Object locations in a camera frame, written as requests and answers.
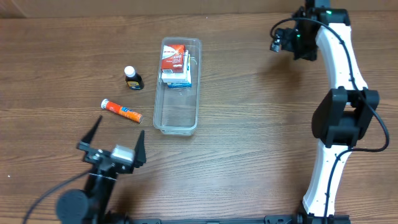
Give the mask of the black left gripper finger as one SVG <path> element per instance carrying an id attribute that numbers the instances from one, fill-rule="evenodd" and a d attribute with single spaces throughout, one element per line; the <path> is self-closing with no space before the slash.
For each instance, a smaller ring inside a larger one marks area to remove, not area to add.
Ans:
<path id="1" fill-rule="evenodd" d="M 100 122 L 102 120 L 102 116 L 99 116 L 99 118 L 97 119 L 96 123 L 93 125 L 93 127 L 83 136 L 83 138 L 81 139 L 81 142 L 90 145 L 95 134 L 96 134 L 96 130 L 98 129 Z"/>
<path id="2" fill-rule="evenodd" d="M 144 138 L 145 138 L 145 131 L 142 130 L 136 142 L 136 146 L 134 148 L 135 151 L 134 168 L 140 168 L 147 161 Z"/>

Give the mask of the orange tablet tube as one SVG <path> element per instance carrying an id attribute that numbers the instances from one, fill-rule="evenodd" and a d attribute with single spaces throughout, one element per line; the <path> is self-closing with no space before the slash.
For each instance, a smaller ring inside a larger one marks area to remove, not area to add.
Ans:
<path id="1" fill-rule="evenodd" d="M 133 111 L 127 107 L 123 107 L 123 106 L 121 106 L 117 103 L 114 103 L 112 101 L 109 101 L 108 99 L 104 99 L 101 102 L 101 108 L 104 110 L 108 110 L 113 113 L 116 113 L 120 116 L 128 118 L 137 123 L 141 123 L 141 121 L 143 119 L 143 116 L 140 113 Z"/>

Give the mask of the dark bottle white cap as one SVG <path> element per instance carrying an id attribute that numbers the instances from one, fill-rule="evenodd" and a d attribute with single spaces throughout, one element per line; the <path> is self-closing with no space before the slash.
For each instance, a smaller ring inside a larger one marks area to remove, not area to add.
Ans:
<path id="1" fill-rule="evenodd" d="M 132 90 L 142 90 L 144 88 L 144 82 L 142 77 L 136 72 L 132 66 L 126 66 L 124 69 L 125 81 L 128 87 Z"/>

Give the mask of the clear plastic container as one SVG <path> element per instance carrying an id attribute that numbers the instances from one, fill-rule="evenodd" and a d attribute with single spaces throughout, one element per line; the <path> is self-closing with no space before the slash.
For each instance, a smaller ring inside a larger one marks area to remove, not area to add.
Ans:
<path id="1" fill-rule="evenodd" d="M 190 136 L 198 122 L 202 42 L 196 38 L 166 37 L 164 45 L 184 45 L 190 54 L 192 87 L 169 88 L 158 69 L 153 125 L 164 134 Z"/>

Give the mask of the white plaster box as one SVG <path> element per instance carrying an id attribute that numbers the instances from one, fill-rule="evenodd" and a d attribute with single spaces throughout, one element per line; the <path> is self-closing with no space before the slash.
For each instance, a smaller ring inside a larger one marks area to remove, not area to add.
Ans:
<path id="1" fill-rule="evenodd" d="M 189 51 L 184 54 L 184 66 L 182 73 L 164 73 L 161 74 L 161 79 L 165 83 L 191 83 L 191 65 L 190 65 Z"/>

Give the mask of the red white small box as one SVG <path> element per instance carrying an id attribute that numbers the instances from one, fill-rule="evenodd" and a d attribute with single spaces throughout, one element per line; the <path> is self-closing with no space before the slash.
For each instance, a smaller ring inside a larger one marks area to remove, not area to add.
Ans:
<path id="1" fill-rule="evenodd" d="M 182 73 L 185 62 L 184 45 L 164 45 L 162 49 L 161 71 Z"/>

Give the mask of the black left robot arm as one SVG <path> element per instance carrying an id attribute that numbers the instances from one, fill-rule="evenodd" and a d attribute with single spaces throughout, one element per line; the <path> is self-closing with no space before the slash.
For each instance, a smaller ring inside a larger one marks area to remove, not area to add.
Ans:
<path id="1" fill-rule="evenodd" d="M 90 146 L 102 118 L 82 137 L 76 148 L 83 162 L 92 165 L 83 189 L 63 193 L 55 207 L 62 223 L 131 223 L 128 215 L 107 211 L 118 175 L 132 174 L 146 163 L 145 132 L 141 131 L 134 149 L 116 145 L 112 151 Z"/>

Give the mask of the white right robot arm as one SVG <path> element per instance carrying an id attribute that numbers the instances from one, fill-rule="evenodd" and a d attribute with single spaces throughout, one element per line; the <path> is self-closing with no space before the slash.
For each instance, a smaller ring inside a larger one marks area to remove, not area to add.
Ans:
<path id="1" fill-rule="evenodd" d="M 322 53 L 329 91 L 312 116 L 312 134 L 318 140 L 310 185 L 294 223 L 349 223 L 335 215 L 335 198 L 350 154 L 358 150 L 373 118 L 379 93 L 362 77 L 353 50 L 351 21 L 345 9 L 329 1 L 306 1 L 290 21 L 293 28 L 275 24 L 270 50 L 292 52 L 294 58 L 314 61 Z"/>

